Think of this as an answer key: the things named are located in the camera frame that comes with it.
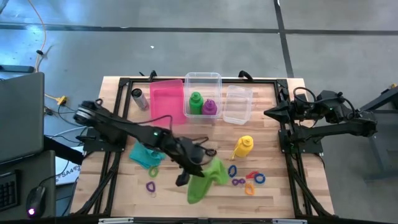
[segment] computer mouse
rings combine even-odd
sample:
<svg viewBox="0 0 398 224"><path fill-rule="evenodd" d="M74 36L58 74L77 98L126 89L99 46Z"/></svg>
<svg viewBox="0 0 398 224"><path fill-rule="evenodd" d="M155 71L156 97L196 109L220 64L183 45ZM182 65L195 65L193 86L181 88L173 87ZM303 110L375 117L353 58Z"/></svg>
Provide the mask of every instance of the computer mouse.
<svg viewBox="0 0 398 224"><path fill-rule="evenodd" d="M30 190L26 198L26 212L29 218L40 218L45 210L45 187Z"/></svg>

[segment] green bottle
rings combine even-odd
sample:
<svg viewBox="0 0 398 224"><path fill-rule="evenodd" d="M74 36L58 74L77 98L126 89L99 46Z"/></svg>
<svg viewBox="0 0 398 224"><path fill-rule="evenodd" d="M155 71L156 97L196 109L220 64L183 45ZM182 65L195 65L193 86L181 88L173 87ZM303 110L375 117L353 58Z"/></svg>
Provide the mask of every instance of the green bottle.
<svg viewBox="0 0 398 224"><path fill-rule="evenodd" d="M201 107L203 106L203 98L200 93L193 92L189 98L189 108L191 114L201 114Z"/></svg>

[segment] toy ring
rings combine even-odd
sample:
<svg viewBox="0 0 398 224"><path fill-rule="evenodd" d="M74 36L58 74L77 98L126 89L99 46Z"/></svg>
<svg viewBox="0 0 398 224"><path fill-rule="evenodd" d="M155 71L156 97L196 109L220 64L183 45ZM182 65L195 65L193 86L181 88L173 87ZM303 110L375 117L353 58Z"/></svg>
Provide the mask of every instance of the toy ring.
<svg viewBox="0 0 398 224"><path fill-rule="evenodd" d="M236 175L236 165L231 165L228 168L228 175L232 178Z"/></svg>
<svg viewBox="0 0 398 224"><path fill-rule="evenodd" d="M147 190L148 190L150 193L155 193L156 186L155 186L155 183L154 183L153 181L148 182L147 185L146 185L146 187L147 187Z"/></svg>
<svg viewBox="0 0 398 224"><path fill-rule="evenodd" d="M265 177L264 174L256 174L256 175L254 176L254 181L255 181L257 184L263 184L263 183L266 181L266 177Z"/></svg>
<svg viewBox="0 0 398 224"><path fill-rule="evenodd" d="M232 184L234 186L237 186L238 184L245 184L245 183L246 183L246 181L243 178L241 178L241 179L233 179L232 180Z"/></svg>
<svg viewBox="0 0 398 224"><path fill-rule="evenodd" d="M256 174L259 174L258 171L252 171L250 174L246 175L247 179L253 179Z"/></svg>
<svg viewBox="0 0 398 224"><path fill-rule="evenodd" d="M246 183L244 193L246 193L247 195L254 195L254 186L252 185L252 183Z"/></svg>
<svg viewBox="0 0 398 224"><path fill-rule="evenodd" d="M149 168L149 177L156 177L157 174L159 173L159 169L157 168L157 166L152 166Z"/></svg>

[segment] purple bottle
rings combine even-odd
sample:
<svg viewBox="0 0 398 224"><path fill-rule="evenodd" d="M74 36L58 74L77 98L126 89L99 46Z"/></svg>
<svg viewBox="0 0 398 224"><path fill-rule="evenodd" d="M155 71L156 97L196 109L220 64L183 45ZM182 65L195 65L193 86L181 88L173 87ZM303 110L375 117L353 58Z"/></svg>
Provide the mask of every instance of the purple bottle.
<svg viewBox="0 0 398 224"><path fill-rule="evenodd" d="M201 108L202 115L216 115L217 114L217 105L214 100L206 100Z"/></svg>

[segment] green towel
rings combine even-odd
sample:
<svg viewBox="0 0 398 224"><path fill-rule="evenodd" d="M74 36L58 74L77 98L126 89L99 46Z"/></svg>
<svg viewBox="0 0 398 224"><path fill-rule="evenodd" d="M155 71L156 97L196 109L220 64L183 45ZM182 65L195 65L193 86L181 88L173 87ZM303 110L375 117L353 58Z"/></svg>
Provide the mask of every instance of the green towel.
<svg viewBox="0 0 398 224"><path fill-rule="evenodd" d="M189 181L188 203L190 204L197 203L204 198L213 181L217 184L226 184L229 179L222 161L217 157L214 157L209 168L202 172L205 177L193 175Z"/></svg>

